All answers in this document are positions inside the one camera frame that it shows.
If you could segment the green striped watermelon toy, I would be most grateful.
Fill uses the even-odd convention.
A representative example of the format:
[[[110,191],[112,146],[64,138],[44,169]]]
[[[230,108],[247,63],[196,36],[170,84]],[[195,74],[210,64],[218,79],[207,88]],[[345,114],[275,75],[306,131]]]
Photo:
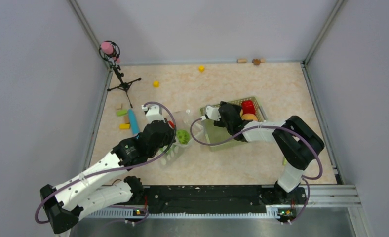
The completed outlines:
[[[190,134],[187,131],[180,129],[177,130],[176,138],[179,144],[187,145],[190,141]]]

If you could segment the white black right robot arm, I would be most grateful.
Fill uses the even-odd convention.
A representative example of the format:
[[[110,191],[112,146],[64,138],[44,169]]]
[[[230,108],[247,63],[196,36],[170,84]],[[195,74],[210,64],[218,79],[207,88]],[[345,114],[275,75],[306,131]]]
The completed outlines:
[[[218,107],[206,106],[205,118],[214,126],[225,128],[232,139],[244,143],[276,143],[287,161],[275,183],[274,196],[280,203],[288,203],[295,196],[294,189],[304,178],[304,171],[324,150],[323,140],[299,117],[291,116],[282,122],[259,122],[241,117],[241,106],[221,102]]]

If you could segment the clear dotted zip top bag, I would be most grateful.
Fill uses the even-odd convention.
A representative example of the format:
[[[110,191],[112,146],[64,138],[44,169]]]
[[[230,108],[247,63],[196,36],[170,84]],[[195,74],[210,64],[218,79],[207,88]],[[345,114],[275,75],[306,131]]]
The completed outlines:
[[[176,123],[171,121],[171,118],[167,116],[168,122],[170,126],[174,126],[177,124],[177,133],[175,142],[171,146],[171,148],[159,159],[160,166],[162,168],[166,168],[171,166],[179,157],[181,157],[191,145],[195,143],[192,135],[196,139],[200,139],[204,134],[204,128],[199,123],[196,123],[192,131],[190,131],[190,127],[192,122],[197,119],[197,116],[193,113],[193,111],[186,109],[185,111],[177,111],[173,112],[173,116],[175,118]]]

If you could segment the red wax apple toy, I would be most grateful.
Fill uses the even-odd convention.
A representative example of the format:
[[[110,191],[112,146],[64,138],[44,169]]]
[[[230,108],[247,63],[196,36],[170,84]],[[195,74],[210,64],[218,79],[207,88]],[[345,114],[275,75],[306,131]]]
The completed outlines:
[[[169,124],[169,126],[172,128],[172,129],[174,129],[174,123],[172,122],[172,121],[168,121],[168,124]]]

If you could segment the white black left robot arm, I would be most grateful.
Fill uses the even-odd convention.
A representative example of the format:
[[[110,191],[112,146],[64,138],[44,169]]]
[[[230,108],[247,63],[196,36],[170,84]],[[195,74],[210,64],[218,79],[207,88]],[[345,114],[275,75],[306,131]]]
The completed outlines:
[[[144,165],[163,147],[170,147],[176,129],[164,120],[155,120],[134,137],[114,146],[101,160],[69,181],[40,190],[43,208],[55,234],[68,232],[85,216],[113,204],[138,204],[144,188],[139,178],[127,176],[105,186],[111,179]]]

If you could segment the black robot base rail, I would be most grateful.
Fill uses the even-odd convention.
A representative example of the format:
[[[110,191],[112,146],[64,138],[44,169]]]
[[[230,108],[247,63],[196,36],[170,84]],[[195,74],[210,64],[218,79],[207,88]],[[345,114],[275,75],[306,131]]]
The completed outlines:
[[[278,184],[262,185],[151,185],[131,181],[134,196],[127,205],[147,208],[155,214],[196,214],[200,217],[266,214],[281,222],[292,221],[297,209],[306,204],[305,188],[287,193]]]

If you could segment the green wrinkled custard apple toy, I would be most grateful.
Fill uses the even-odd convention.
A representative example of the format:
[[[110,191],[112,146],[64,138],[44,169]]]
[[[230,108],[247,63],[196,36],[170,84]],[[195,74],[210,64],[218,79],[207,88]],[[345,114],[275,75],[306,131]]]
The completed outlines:
[[[160,152],[163,153],[165,150],[165,154],[167,156],[174,156],[175,155],[175,151],[174,151],[174,146],[172,146],[171,148],[167,149],[167,146],[164,146],[163,148],[160,148]]]

